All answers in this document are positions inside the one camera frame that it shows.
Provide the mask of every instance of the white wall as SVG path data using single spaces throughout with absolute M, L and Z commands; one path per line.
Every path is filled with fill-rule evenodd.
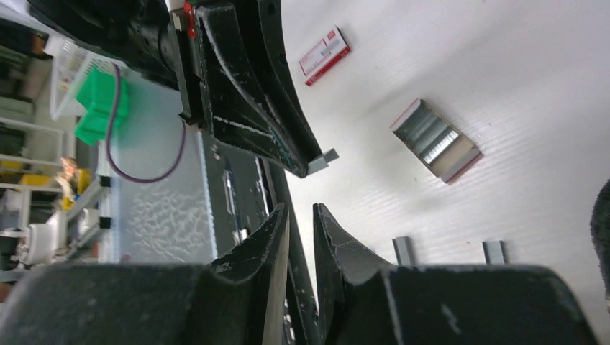
M 535 263 L 572 287 L 602 343 L 609 321 L 589 218 L 610 178 L 610 3 L 284 0 L 297 62 L 333 24 L 351 55 L 297 92 L 319 143 L 341 158 L 289 183 L 313 272 L 311 205 L 382 257 L 414 238 L 421 263 L 484 262 L 504 239 L 513 263 Z M 445 185 L 389 131 L 417 97 L 484 157 Z

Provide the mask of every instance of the red and white card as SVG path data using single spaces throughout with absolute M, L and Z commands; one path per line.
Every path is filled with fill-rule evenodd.
M 351 51 L 337 27 L 324 36 L 299 61 L 305 84 L 311 86 Z

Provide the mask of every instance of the metal rod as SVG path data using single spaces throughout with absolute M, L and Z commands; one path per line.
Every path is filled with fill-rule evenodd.
M 7 119 L 7 118 L 4 118 L 4 117 L 0 117 L 0 122 L 3 123 L 3 124 L 10 124 L 10 125 L 13 125 L 13 126 L 24 127 L 24 128 L 29 128 L 29 129 L 37 129 L 37 130 L 40 130 L 40 131 L 53 132 L 53 133 L 58 133 L 58 134 L 63 134 L 65 132 L 62 129 L 56 129 L 56 128 L 40 126 L 38 124 L 29 124 L 27 122 L 11 120 L 11 119 Z
M 106 159 L 106 145 L 103 141 L 98 143 L 98 176 L 111 176 L 110 164 Z M 110 188 L 104 188 L 99 192 L 99 217 L 111 218 L 111 195 Z M 99 230 L 96 235 L 98 243 L 98 262 L 116 262 L 120 258 L 120 248 L 115 243 L 117 234 L 112 229 Z
M 0 173 L 3 172 L 8 172 L 8 173 L 18 173 L 18 174 L 27 174 L 29 173 L 29 170 L 26 169 L 12 169 L 10 167 L 0 167 Z
M 55 210 L 56 225 L 57 225 L 57 243 L 55 248 L 65 248 L 68 243 L 68 222 L 65 221 L 64 210 Z
M 61 188 L 41 187 L 39 185 L 18 185 L 16 183 L 0 183 L 0 188 L 31 190 L 32 192 L 61 193 Z
M 70 245 L 70 250 L 68 250 L 68 253 L 66 254 L 66 259 L 72 261 L 82 257 L 88 252 L 88 247 L 95 243 L 105 230 L 106 229 L 100 228 L 99 224 L 95 224 L 90 227 Z
M 76 158 L 76 135 L 72 132 L 66 132 L 65 141 L 65 155 Z
M 29 224 L 29 204 L 32 201 L 32 191 L 24 190 L 21 193 L 21 210 L 19 210 L 19 227 L 23 229 Z
M 21 163 L 27 163 L 27 164 L 52 165 L 54 167 L 61 166 L 60 162 L 49 162 L 47 160 L 31 160 L 30 158 L 23 158 L 23 157 L 2 155 L 2 154 L 0 154 L 0 160 L 7 160 L 9 162 L 21 162 Z
M 61 163 L 61 157 L 64 156 L 63 151 L 64 151 L 64 147 L 63 147 L 63 136 L 64 133 L 60 133 L 58 134 L 58 142 L 57 142 L 57 161 L 59 163 Z

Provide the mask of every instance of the purple wire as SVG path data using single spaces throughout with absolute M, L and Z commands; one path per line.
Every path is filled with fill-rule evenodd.
M 178 167 L 178 163 L 180 163 L 180 159 L 182 158 L 182 154 L 184 153 L 184 143 L 186 141 L 186 125 L 182 122 L 182 142 L 180 143 L 180 150 L 178 151 L 178 156 L 176 157 L 176 161 L 169 168 L 167 172 L 158 176 L 156 178 L 136 178 L 131 175 L 126 174 L 123 170 L 121 170 L 117 164 L 112 159 L 112 155 L 110 154 L 110 138 L 112 138 L 112 127 L 114 127 L 114 118 L 117 117 L 117 109 L 119 108 L 119 102 L 121 100 L 121 71 L 119 70 L 119 66 L 116 64 L 112 64 L 114 68 L 114 100 L 112 101 L 112 108 L 110 110 L 110 119 L 108 120 L 108 129 L 106 130 L 106 159 L 110 164 L 110 168 L 120 177 L 125 180 L 134 182 L 134 183 L 156 183 L 161 180 L 164 180 L 169 175 L 173 173 L 173 171 Z

